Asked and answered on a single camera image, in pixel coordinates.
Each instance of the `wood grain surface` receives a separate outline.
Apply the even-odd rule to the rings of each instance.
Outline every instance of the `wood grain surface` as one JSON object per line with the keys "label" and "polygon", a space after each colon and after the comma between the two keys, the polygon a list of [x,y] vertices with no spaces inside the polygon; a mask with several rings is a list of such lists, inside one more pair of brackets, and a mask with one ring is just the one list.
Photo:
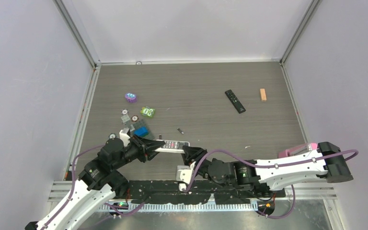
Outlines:
{"label": "wood grain surface", "polygon": [[[265,88],[266,102],[260,100],[260,88]],[[238,114],[224,93],[228,89],[246,112]],[[136,93],[138,102],[128,103],[127,92]],[[155,116],[141,116],[143,106],[155,108]],[[161,134],[163,139],[189,141],[207,150],[225,149],[246,160],[276,158],[278,152],[304,142],[276,62],[102,66],[81,150],[119,133],[124,127],[122,109],[145,119],[156,138]],[[82,156],[77,172],[96,153]],[[220,153],[214,157],[235,161]],[[174,180],[181,164],[179,154],[160,153],[152,161],[134,161],[119,171],[128,180]]]}

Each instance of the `white panel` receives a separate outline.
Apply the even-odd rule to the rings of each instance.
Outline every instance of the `white panel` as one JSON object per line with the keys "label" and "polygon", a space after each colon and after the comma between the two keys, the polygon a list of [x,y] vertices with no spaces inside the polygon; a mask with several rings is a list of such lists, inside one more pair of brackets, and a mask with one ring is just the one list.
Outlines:
{"label": "white panel", "polygon": [[334,187],[347,229],[368,229],[368,0],[322,1],[286,68],[309,141],[360,151]]}
{"label": "white panel", "polygon": [[72,0],[100,60],[268,60],[311,0]]}
{"label": "white panel", "polygon": [[91,72],[51,0],[0,0],[0,230],[43,217]]}

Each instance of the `orange block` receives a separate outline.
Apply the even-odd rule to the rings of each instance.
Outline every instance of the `orange block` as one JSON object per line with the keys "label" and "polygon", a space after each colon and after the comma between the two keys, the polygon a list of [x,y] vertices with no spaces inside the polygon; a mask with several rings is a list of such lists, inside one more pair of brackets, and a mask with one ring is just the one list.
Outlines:
{"label": "orange block", "polygon": [[262,100],[262,102],[267,101],[267,98],[266,98],[266,90],[260,89],[260,99]]}

